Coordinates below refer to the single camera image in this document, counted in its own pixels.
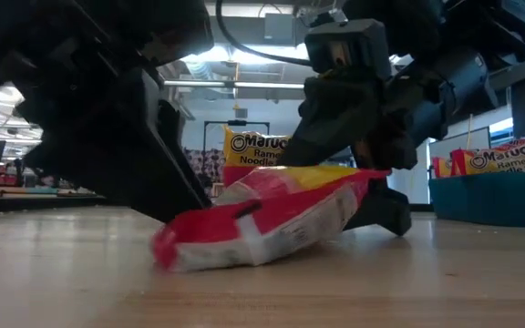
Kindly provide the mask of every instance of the wooden floor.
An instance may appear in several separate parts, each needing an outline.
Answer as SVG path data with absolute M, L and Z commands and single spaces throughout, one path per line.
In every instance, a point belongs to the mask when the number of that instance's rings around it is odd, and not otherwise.
M 418 217 L 260 268 L 167 274 L 156 221 L 112 208 L 0 216 L 0 327 L 525 327 L 525 229 Z

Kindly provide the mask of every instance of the blue bin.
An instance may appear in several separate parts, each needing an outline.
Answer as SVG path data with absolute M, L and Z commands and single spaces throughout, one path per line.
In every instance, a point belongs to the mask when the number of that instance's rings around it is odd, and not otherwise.
M 432 179 L 429 187 L 440 219 L 525 227 L 525 173 Z

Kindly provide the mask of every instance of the plastic wrapper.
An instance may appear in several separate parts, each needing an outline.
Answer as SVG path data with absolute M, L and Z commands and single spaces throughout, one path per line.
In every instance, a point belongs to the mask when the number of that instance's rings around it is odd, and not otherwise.
M 495 149 L 454 150 L 451 158 L 460 175 L 525 172 L 525 139 Z
M 173 272 L 259 265 L 333 238 L 371 179 L 388 172 L 341 167 L 257 168 L 207 210 L 178 215 L 154 236 L 156 261 Z
M 224 186 L 244 177 L 256 167 L 271 167 L 283 154 L 290 137 L 266 136 L 257 132 L 233 132 L 224 127 Z
M 453 161 L 435 157 L 433 158 L 433 169 L 435 170 L 436 179 L 451 177 L 453 174 Z

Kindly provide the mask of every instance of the blue container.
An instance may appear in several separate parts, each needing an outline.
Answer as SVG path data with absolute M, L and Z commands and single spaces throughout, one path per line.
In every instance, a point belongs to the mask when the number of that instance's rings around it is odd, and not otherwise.
M 432 179 L 429 187 L 440 219 L 525 227 L 525 173 Z

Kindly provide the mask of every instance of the ramen noodle package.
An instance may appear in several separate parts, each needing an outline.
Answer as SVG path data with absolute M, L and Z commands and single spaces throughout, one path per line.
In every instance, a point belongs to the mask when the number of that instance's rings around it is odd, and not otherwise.
M 256 167 L 274 166 L 290 138 L 265 136 L 256 132 L 233 132 L 228 127 L 224 129 L 224 186 L 230 186 Z
M 178 215 L 152 242 L 173 272 L 259 265 L 333 238 L 355 214 L 371 179 L 388 172 L 341 167 L 257 168 L 207 210 Z
M 525 139 L 495 149 L 455 150 L 451 157 L 462 175 L 525 172 Z
M 448 178 L 452 175 L 451 159 L 433 158 L 433 169 L 435 170 L 435 178 Z

